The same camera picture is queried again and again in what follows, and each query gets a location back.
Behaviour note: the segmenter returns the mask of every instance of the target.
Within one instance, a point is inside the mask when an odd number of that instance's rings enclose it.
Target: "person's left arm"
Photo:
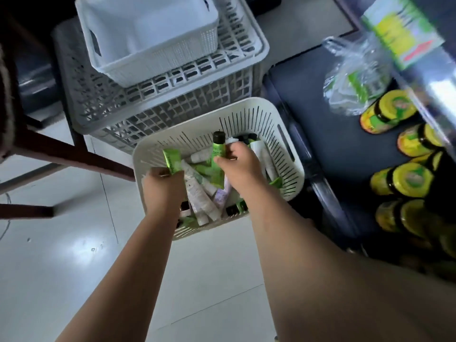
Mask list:
[[[144,179],[146,216],[57,342],[145,340],[185,199],[183,172]]]

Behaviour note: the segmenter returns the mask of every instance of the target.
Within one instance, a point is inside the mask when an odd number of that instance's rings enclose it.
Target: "person's right arm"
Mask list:
[[[428,340],[364,281],[350,255],[266,183],[253,151],[241,142],[230,149],[237,160],[215,161],[250,211],[281,342]]]

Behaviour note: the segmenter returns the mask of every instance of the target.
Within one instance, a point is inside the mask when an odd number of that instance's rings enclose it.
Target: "white plastic basket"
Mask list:
[[[217,50],[212,0],[76,0],[92,66],[123,87]]]
[[[267,145],[277,172],[283,179],[283,188],[280,190],[283,198],[288,201],[300,192],[304,185],[304,168],[279,112],[271,102],[251,97],[152,134],[138,143],[133,153],[133,166],[143,205],[142,178],[151,167],[166,167],[163,149],[179,149],[183,158],[188,157],[211,146],[212,135],[217,130],[224,131],[227,137],[245,133],[258,134]],[[227,206],[238,199],[239,195],[233,190]],[[181,227],[174,233],[174,240],[212,229],[246,213],[232,217],[225,213],[222,220],[197,229]]]
[[[72,127],[131,154],[147,135],[259,96],[269,44],[245,0],[224,9],[214,54],[129,88],[90,65],[77,18],[58,25],[52,35]]]

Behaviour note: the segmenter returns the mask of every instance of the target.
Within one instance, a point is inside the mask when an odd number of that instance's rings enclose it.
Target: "person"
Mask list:
[[[245,144],[231,144],[228,153],[236,160],[214,160],[250,211],[280,342],[455,338],[452,286],[357,260],[266,183],[257,157]],[[58,342],[145,340],[185,199],[183,173],[165,173],[152,168],[144,179],[144,219]]]

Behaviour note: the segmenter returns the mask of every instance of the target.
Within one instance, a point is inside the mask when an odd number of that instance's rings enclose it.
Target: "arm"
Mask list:
[[[258,159],[247,146],[233,143],[231,151],[236,161],[215,161],[250,211],[281,342],[427,340],[425,333],[371,289],[350,255],[267,185]]]
[[[144,179],[146,216],[57,342],[144,341],[185,197],[183,172]]]

